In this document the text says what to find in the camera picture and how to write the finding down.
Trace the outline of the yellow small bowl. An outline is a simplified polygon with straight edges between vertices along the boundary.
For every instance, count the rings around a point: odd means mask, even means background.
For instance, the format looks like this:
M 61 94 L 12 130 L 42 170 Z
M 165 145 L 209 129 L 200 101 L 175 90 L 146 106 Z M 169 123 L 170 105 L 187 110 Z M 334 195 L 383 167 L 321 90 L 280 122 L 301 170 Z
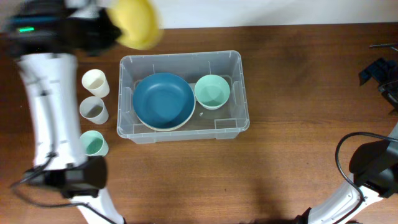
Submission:
M 121 31 L 116 41 L 131 49 L 155 47 L 163 34 L 157 11 L 149 0 L 118 0 L 106 12 Z

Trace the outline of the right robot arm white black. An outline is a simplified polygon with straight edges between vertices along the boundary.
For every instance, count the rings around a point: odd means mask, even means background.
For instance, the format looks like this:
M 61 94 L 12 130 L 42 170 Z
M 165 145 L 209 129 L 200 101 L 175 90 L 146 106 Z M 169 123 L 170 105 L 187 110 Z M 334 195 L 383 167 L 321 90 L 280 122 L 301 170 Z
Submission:
M 340 164 L 343 143 L 355 136 L 376 138 L 360 145 L 349 162 L 349 174 Z M 301 224 L 349 223 L 367 206 L 397 193 L 397 126 L 388 136 L 354 132 L 342 137 L 335 149 L 335 163 L 344 182 L 321 205 L 308 208 L 293 222 Z

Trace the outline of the mint green cup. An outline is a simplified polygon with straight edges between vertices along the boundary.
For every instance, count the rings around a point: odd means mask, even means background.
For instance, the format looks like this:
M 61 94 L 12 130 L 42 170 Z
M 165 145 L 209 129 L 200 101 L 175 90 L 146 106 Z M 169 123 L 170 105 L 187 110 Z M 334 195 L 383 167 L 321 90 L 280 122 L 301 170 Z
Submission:
M 103 135 L 95 130 L 86 131 L 80 136 L 80 141 L 87 156 L 106 156 L 109 146 Z

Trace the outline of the dark blue large bowl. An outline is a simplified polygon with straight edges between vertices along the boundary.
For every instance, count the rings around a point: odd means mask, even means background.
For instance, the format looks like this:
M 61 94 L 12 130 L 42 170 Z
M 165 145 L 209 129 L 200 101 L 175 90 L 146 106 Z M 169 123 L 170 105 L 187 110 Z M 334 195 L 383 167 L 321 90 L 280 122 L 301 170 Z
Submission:
M 172 73 L 155 73 L 136 86 L 132 104 L 143 124 L 154 130 L 171 131 L 192 117 L 196 99 L 183 78 Z

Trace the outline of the white small bowl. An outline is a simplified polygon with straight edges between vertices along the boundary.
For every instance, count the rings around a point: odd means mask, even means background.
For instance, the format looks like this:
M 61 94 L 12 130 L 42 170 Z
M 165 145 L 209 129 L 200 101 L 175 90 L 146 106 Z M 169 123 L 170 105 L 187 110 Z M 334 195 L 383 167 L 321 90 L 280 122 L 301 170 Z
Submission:
M 204 109 L 206 109 L 206 110 L 217 110 L 217 109 L 220 109 L 222 107 L 222 105 L 216 105 L 216 106 L 202 105 L 202 107 L 204 107 Z

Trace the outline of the grey cup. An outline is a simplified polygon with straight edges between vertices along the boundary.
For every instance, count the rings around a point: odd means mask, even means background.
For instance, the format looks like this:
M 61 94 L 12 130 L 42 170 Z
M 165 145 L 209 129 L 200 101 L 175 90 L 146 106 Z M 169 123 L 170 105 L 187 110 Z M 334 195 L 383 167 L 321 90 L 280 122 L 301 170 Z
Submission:
M 82 117 L 94 124 L 104 124 L 109 118 L 104 101 L 97 96 L 85 98 L 79 107 Z

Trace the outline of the cream white cup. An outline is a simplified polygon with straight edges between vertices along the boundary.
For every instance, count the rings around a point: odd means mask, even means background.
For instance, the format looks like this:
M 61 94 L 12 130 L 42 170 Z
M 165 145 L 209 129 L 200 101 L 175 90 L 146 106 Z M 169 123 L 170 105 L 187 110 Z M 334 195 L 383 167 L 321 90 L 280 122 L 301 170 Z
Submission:
M 99 69 L 91 69 L 87 71 L 81 83 L 85 89 L 91 94 L 99 98 L 104 98 L 109 94 L 109 84 L 103 71 Z

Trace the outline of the clear plastic storage container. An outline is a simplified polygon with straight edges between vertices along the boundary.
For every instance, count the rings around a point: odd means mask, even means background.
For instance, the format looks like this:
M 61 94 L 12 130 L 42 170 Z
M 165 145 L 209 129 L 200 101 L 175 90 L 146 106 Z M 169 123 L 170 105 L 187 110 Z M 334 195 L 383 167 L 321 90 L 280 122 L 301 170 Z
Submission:
M 205 75 L 219 75 L 229 84 L 228 101 L 217 110 L 197 104 L 190 120 L 174 131 L 145 126 L 134 111 L 136 86 L 149 75 L 173 73 L 193 86 Z M 196 139 L 234 139 L 250 125 L 243 63 L 235 50 L 162 55 L 128 55 L 119 63 L 118 122 L 116 131 L 136 144 Z

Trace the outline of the mint green small bowl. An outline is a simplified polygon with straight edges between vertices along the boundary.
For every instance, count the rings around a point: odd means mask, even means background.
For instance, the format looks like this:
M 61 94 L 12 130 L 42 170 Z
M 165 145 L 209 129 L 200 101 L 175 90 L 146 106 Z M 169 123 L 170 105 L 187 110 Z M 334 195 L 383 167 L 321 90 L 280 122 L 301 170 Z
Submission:
M 219 75 L 205 75 L 196 82 L 194 93 L 201 105 L 224 105 L 229 100 L 231 87 Z

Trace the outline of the cream large bowl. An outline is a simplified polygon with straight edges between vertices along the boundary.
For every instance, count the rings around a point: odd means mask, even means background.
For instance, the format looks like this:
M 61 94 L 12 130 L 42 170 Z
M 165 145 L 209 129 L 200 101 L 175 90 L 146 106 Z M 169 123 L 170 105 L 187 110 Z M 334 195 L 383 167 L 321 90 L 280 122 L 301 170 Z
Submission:
M 192 118 L 192 116 L 193 116 L 193 114 L 194 114 L 194 112 L 195 112 L 195 109 L 196 109 L 196 102 L 195 102 L 194 105 L 193 105 L 193 110 L 192 110 L 190 116 L 189 116 L 184 122 L 182 122 L 181 124 L 179 124 L 179 125 L 177 125 L 177 126 L 174 126 L 174 127 L 171 127 L 171 128 L 155 128 L 155 127 L 153 127 L 153 126 L 151 126 L 151 125 L 149 125 L 149 124 L 143 122 L 143 120 L 141 120 L 138 116 L 137 116 L 137 117 L 138 117 L 139 121 L 140 121 L 142 124 L 144 124 L 145 126 L 147 126 L 147 127 L 150 128 L 150 129 L 153 129 L 153 130 L 155 130 L 155 131 L 160 131 L 160 132 L 169 132 L 169 131 L 175 131 L 175 130 L 181 128 L 182 126 L 184 126 L 187 122 L 189 122 L 189 120 Z

